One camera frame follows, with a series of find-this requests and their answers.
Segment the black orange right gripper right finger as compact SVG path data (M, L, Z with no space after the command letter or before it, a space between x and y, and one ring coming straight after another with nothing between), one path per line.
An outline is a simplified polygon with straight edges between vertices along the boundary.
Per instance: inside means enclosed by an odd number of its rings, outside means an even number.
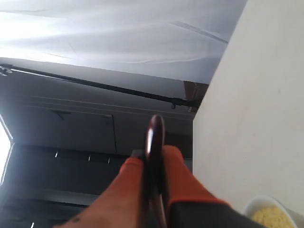
M191 173L180 150L163 147L167 224L170 228L259 228L212 195Z

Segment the black orange right gripper left finger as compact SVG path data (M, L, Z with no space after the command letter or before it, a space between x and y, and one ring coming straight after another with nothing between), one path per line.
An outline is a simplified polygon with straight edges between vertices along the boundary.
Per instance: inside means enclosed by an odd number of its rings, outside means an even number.
M57 228L143 228L147 216L143 150L134 150L109 187L86 209Z

